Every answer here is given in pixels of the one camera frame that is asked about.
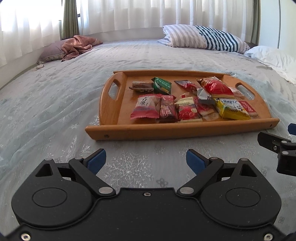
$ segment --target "white pillow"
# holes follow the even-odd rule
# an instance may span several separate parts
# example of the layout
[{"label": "white pillow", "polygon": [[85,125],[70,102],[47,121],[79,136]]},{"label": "white pillow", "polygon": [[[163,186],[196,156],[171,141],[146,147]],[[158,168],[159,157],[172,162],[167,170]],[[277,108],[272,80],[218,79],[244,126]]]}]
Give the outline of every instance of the white pillow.
[{"label": "white pillow", "polygon": [[241,54],[250,49],[244,41],[233,34],[203,26],[165,25],[163,32],[166,37],[158,42],[172,47],[202,48]]},{"label": "white pillow", "polygon": [[244,54],[274,69],[281,77],[296,85],[296,60],[284,51],[267,46],[256,46]]}]

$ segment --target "blue and white stripes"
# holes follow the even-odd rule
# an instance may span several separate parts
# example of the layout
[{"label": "blue and white stripes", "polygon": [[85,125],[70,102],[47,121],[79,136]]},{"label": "blue and white stripes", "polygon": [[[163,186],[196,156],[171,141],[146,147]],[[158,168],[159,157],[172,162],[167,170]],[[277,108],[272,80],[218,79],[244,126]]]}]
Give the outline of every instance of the blue and white stripes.
[{"label": "blue and white stripes", "polygon": [[241,54],[250,49],[244,41],[230,33],[203,26],[165,25],[163,32],[166,37],[159,42],[172,47],[203,48]]}]

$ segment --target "brown cloth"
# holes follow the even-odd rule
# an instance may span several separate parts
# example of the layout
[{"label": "brown cloth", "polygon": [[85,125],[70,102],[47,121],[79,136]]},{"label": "brown cloth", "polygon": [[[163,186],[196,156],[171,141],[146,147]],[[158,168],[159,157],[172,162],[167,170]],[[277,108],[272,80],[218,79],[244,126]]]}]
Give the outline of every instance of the brown cloth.
[{"label": "brown cloth", "polygon": [[61,47],[62,51],[65,53],[62,61],[76,58],[77,56],[90,51],[93,46],[102,43],[103,42],[95,38],[74,35],[73,38],[68,39],[65,43],[63,43]]}]

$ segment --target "bed sheet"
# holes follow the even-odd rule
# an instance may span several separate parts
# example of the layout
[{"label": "bed sheet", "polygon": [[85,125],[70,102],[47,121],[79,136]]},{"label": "bed sheet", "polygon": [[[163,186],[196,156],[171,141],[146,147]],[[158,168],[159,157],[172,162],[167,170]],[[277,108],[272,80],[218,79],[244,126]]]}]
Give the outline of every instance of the bed sheet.
[{"label": "bed sheet", "polygon": [[249,158],[282,199],[275,225],[296,230],[296,177],[276,172],[276,154],[260,147],[257,132],[151,141],[98,141],[84,128],[99,124],[98,102],[115,70],[180,69],[229,73],[252,85],[281,119],[272,133],[293,139],[287,125],[296,120],[296,87],[256,60],[228,52],[172,48],[154,40],[104,43],[75,59],[53,61],[28,71],[0,90],[0,231],[18,226],[11,198],[44,158],[66,162],[106,149],[99,171],[106,183],[120,187],[178,188],[195,174],[186,151],[236,163]]}]

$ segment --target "screw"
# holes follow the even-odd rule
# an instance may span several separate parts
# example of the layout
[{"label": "screw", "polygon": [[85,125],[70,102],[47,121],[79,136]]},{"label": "screw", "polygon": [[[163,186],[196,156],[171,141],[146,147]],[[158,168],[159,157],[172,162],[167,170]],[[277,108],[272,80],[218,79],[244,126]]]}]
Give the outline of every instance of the screw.
[{"label": "screw", "polygon": [[31,239],[31,236],[29,234],[26,234],[26,233],[23,233],[20,237],[24,241],[29,241]]},{"label": "screw", "polygon": [[271,241],[274,238],[272,234],[266,234],[263,241]]},{"label": "screw", "polygon": [[180,188],[180,193],[182,194],[191,194],[194,192],[194,189],[191,187],[182,187]]},{"label": "screw", "polygon": [[99,193],[101,193],[101,194],[110,194],[112,192],[113,192],[113,188],[111,188],[111,187],[101,187],[99,189]]}]

